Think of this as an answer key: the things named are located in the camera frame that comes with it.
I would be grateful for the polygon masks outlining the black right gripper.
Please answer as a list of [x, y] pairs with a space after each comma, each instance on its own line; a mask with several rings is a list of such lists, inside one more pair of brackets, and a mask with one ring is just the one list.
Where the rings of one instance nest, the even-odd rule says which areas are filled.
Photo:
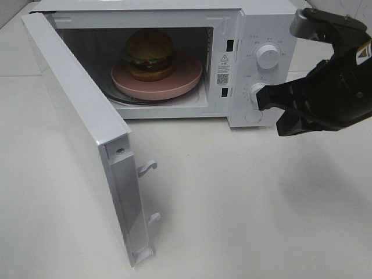
[[[256, 94], [259, 110], [285, 110], [276, 122], [278, 135], [341, 130], [371, 117], [371, 38], [361, 44], [331, 44], [306, 76], [278, 85], [265, 85]], [[305, 117], [288, 112], [305, 110]]]

